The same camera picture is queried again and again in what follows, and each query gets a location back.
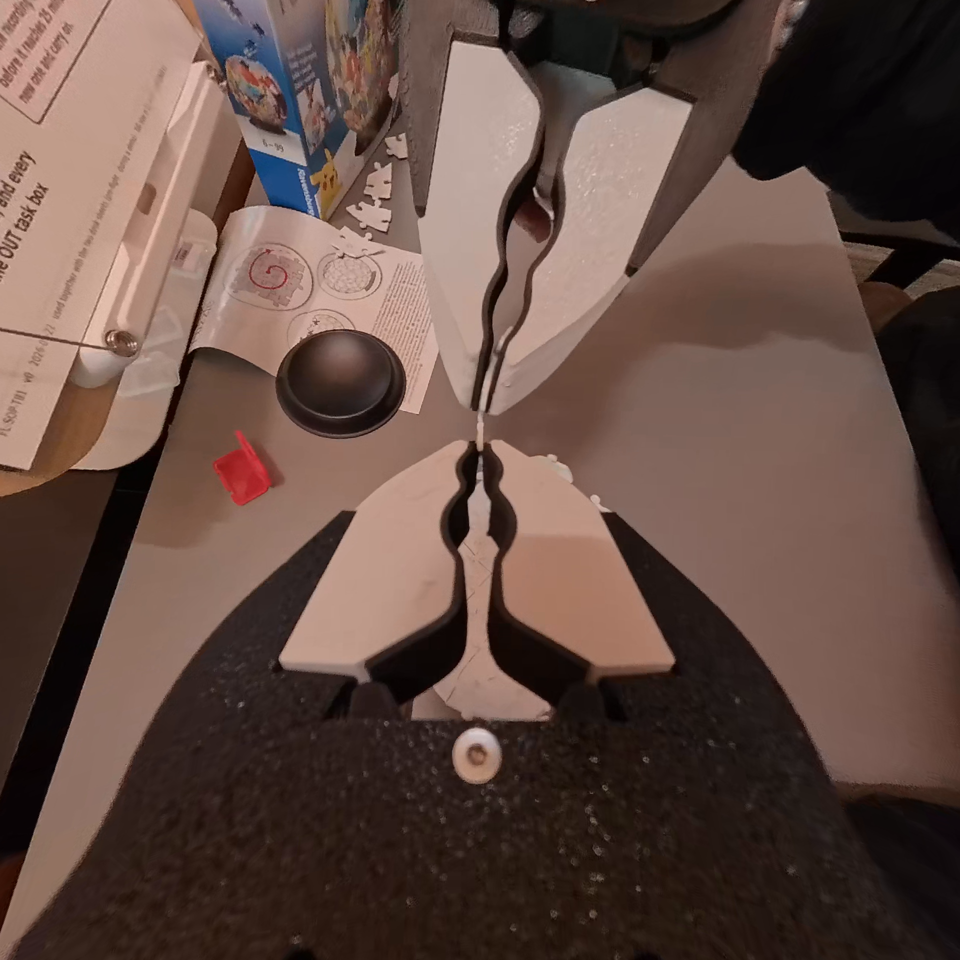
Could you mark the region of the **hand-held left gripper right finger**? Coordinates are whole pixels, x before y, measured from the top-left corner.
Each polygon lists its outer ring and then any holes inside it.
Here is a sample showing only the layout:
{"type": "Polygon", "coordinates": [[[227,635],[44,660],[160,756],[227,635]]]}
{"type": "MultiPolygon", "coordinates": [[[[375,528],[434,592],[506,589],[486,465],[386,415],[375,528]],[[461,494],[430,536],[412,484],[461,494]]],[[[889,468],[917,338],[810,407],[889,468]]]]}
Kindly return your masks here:
{"type": "Polygon", "coordinates": [[[570,690],[673,670],[612,514],[501,439],[484,447],[484,486],[497,546],[487,637],[504,674],[558,707],[570,690]]]}

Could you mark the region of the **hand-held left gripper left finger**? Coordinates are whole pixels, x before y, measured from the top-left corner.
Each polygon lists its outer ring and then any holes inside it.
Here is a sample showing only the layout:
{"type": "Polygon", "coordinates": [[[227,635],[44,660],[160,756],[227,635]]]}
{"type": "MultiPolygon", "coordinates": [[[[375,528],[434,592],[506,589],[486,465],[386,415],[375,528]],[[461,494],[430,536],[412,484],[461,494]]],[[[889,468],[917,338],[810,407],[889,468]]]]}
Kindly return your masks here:
{"type": "Polygon", "coordinates": [[[452,672],[466,650],[459,546],[478,461],[475,442],[455,440],[360,504],[280,654],[283,669],[378,683],[400,704],[452,672]]]}

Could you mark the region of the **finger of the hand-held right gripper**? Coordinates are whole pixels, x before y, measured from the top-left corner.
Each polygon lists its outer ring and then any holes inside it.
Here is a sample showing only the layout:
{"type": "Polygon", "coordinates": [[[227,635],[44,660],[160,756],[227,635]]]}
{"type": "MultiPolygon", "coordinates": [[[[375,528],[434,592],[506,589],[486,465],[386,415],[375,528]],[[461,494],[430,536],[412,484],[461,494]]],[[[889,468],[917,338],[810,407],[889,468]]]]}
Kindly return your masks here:
{"type": "Polygon", "coordinates": [[[494,307],[507,280],[508,210],[543,153],[539,92],[517,58],[454,40],[425,212],[429,310],[455,398],[483,409],[494,307]]]}
{"type": "Polygon", "coordinates": [[[558,165],[559,223],[500,350],[486,414],[505,413],[545,383],[623,292],[692,109],[641,88],[576,121],[558,165]]]}

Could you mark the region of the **pile of puzzle pieces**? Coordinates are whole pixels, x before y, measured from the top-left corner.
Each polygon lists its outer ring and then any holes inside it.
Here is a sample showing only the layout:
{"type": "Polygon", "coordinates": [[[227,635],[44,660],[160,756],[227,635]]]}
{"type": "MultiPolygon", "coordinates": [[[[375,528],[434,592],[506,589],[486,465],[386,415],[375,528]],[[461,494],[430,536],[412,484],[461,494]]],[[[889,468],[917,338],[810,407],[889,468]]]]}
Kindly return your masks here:
{"type": "Polygon", "coordinates": [[[331,224],[402,250],[417,252],[409,150],[405,124],[398,121],[374,149],[332,215],[331,224]]]}

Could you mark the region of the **partly built white puzzle ball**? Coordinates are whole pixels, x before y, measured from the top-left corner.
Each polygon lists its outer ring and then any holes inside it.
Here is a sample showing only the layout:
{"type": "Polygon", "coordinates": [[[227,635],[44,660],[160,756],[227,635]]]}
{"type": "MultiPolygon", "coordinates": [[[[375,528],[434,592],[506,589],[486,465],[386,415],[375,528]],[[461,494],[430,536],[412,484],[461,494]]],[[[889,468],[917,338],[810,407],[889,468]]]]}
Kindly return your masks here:
{"type": "Polygon", "coordinates": [[[466,602],[466,642],[453,671],[406,708],[415,721],[492,720],[541,722],[554,713],[544,699],[507,676],[489,647],[488,612],[498,545],[489,534],[491,501],[479,462],[466,502],[467,531],[459,546],[466,602]]]}

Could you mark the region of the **curved white puzzle piece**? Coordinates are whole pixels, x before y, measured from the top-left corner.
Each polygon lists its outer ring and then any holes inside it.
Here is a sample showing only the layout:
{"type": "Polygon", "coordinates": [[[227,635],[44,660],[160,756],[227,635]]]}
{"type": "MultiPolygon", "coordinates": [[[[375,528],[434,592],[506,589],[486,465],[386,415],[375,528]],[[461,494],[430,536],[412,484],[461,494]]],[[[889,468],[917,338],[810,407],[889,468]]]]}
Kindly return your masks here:
{"type": "Polygon", "coordinates": [[[483,450],[484,448],[486,416],[492,412],[492,405],[498,389],[498,379],[500,377],[504,356],[515,333],[515,324],[509,326],[503,332],[502,336],[493,346],[486,366],[484,367],[479,400],[476,404],[475,446],[477,450],[483,450]]]}

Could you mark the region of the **person's right forearm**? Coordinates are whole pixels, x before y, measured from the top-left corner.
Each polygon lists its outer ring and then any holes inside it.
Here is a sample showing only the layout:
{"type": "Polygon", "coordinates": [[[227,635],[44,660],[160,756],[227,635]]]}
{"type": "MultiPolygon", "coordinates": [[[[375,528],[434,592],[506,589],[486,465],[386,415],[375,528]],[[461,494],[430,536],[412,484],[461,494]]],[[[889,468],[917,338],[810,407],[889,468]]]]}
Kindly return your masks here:
{"type": "Polygon", "coordinates": [[[731,154],[758,181],[804,168],[870,220],[958,241],[959,3],[806,2],[731,154]]]}

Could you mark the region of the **folded puzzle instruction leaflet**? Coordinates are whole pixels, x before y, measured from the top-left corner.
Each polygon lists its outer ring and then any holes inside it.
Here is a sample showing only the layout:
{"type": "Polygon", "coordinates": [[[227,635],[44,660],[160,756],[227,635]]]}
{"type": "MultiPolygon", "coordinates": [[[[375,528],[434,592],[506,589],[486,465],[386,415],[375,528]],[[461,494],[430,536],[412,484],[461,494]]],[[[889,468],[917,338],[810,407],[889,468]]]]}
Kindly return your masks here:
{"type": "Polygon", "coordinates": [[[277,206],[228,218],[189,351],[232,354],[268,374],[307,337],[358,330],[385,342],[419,414],[438,356],[423,259],[277,206]]]}

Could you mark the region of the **blue puzzle box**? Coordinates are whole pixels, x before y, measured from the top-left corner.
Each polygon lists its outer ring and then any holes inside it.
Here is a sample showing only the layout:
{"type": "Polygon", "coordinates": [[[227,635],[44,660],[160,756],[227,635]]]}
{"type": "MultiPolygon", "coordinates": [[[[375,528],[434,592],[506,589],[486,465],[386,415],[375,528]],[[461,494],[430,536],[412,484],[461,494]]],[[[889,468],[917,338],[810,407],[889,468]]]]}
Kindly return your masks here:
{"type": "Polygon", "coordinates": [[[389,130],[402,1],[195,1],[271,205],[322,220],[389,130]]]}

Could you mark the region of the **black round puzzle stand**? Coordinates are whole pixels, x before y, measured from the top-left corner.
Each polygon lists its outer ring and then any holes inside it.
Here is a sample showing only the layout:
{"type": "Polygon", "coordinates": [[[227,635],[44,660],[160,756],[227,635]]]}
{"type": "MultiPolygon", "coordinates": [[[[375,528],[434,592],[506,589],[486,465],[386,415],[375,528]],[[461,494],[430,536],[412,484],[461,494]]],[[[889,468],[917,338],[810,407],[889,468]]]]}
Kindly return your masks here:
{"type": "Polygon", "coordinates": [[[390,345],[356,329],[312,334],[285,355],[275,379],[277,401],[300,429],[331,440],[377,431],[400,411],[402,362],[390,345]]]}

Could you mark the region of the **red plastic case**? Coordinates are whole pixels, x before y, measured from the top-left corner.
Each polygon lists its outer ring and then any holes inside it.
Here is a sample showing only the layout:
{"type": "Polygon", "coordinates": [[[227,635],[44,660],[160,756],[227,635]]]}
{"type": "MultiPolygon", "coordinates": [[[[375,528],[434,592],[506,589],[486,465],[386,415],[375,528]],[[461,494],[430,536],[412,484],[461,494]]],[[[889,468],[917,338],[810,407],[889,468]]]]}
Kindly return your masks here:
{"type": "Polygon", "coordinates": [[[257,450],[240,430],[234,432],[236,448],[212,462],[212,469],[231,502],[245,506],[265,495],[272,487],[267,467],[257,450]]]}

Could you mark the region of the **white cardboard tray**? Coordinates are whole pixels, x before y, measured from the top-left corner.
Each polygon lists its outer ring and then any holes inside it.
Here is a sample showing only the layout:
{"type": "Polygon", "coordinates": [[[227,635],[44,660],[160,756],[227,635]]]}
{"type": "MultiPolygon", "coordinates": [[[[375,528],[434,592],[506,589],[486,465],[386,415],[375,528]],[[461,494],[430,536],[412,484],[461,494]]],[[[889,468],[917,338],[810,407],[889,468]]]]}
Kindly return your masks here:
{"type": "MultiPolygon", "coordinates": [[[[182,275],[171,271],[169,267],[153,312],[155,315],[159,309],[167,307],[181,319],[184,332],[187,334],[185,349],[181,356],[172,356],[179,359],[180,371],[210,268],[217,253],[219,234],[209,216],[197,209],[189,208],[174,251],[182,237],[205,242],[209,247],[208,262],[203,264],[205,269],[197,276],[182,275]]],[[[181,372],[179,372],[179,381],[181,381],[181,372]]],[[[99,438],[78,461],[76,469],[93,472],[117,470],[145,455],[161,438],[173,401],[174,390],[137,397],[119,397],[116,392],[99,438]]]]}

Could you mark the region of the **white sheet holder bar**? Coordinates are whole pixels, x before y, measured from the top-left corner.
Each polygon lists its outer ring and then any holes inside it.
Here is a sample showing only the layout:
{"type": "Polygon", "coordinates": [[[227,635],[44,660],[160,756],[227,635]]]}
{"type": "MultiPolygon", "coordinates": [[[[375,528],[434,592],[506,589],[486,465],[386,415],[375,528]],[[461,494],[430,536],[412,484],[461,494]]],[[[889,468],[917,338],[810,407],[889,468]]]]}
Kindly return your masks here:
{"type": "Polygon", "coordinates": [[[129,330],[144,346],[225,105],[221,80],[208,60],[190,68],[71,367],[72,385],[103,386],[137,358],[111,354],[108,330],[129,330]]]}

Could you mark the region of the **printed instruction sheet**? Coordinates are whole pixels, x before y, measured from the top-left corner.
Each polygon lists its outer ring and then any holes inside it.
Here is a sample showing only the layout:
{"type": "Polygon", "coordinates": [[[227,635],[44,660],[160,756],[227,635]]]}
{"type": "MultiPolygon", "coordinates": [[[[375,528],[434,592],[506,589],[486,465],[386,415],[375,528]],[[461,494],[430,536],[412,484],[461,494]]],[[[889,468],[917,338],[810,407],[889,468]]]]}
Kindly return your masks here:
{"type": "Polygon", "coordinates": [[[199,42],[176,2],[1,3],[4,469],[37,457],[199,42]]]}

